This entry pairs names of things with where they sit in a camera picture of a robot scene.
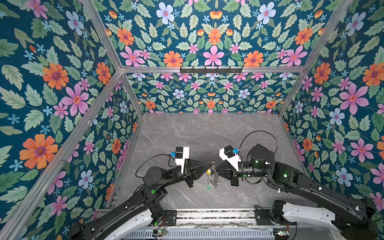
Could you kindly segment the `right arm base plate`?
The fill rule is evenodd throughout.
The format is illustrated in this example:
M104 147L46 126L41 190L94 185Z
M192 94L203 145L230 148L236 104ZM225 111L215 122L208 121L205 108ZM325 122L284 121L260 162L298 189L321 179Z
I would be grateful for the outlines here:
M297 224L296 222L290 222L284 218L283 206L285 203L286 202L284 201L275 201L271 209L255 205L254 213L257 224L259 226L290 226Z

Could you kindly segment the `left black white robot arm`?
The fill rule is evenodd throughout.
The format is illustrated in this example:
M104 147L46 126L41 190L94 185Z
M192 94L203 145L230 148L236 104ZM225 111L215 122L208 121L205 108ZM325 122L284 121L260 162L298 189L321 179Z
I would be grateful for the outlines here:
M184 167L163 169L153 166L142 177L143 184L121 205L88 223L75 224L71 240L119 240L149 225L159 225L164 217L160 202L167 196L166 187L185 182L190 188L213 164L185 160Z

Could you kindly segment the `metal keyring with red handle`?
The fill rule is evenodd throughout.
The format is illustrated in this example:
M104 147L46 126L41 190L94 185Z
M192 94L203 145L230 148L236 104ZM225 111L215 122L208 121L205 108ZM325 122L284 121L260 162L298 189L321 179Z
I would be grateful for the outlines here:
M212 174L208 175L209 185L214 186L215 189L217 189L219 187L220 183L221 183L221 180L220 180L220 178L217 175L217 172L215 170L215 166L212 166L210 168L210 170L211 170Z

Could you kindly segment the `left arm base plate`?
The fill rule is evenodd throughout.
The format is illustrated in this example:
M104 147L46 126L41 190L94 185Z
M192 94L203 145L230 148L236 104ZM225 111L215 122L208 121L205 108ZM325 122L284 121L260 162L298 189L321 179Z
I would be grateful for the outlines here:
M176 226L177 216L177 210L165 210L164 214L155 221L155 226L174 227Z

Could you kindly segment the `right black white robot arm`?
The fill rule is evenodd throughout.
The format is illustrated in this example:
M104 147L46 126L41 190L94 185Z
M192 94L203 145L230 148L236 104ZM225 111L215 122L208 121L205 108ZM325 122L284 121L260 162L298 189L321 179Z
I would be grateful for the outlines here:
M277 216L287 222L305 222L334 229L346 240L375 240L379 236L376 211L366 199L356 200L342 195L300 172L275 161L275 153L257 144L245 158L239 149L227 146L219 151L223 163L216 167L219 176L239 186L241 180L259 178L266 185L283 193L291 193L317 204L303 207L275 201Z

